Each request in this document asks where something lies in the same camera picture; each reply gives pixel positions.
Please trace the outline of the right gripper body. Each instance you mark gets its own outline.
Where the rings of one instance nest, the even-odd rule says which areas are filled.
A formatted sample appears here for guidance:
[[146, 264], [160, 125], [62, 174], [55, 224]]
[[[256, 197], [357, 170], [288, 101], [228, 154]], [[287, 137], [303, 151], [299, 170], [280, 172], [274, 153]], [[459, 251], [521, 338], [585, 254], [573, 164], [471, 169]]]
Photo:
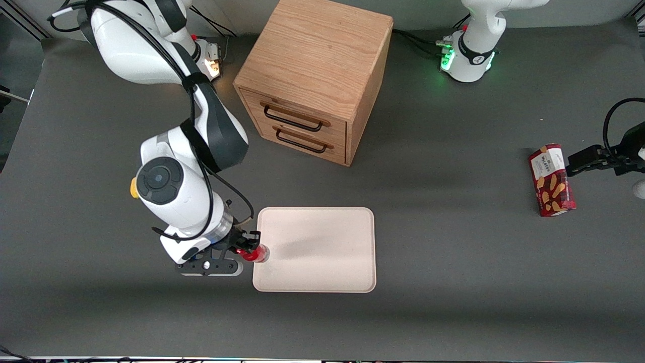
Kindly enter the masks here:
[[238, 254], [233, 251], [233, 241], [236, 237], [245, 237], [245, 230], [233, 229], [223, 239], [217, 242], [217, 258], [225, 258], [228, 252]]

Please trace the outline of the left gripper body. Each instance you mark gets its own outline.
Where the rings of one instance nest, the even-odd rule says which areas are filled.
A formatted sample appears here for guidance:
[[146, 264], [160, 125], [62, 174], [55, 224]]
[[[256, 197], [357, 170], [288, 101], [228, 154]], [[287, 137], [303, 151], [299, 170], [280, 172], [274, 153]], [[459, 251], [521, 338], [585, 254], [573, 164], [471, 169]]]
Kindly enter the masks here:
[[644, 124], [631, 127], [622, 138], [622, 154], [644, 161]]

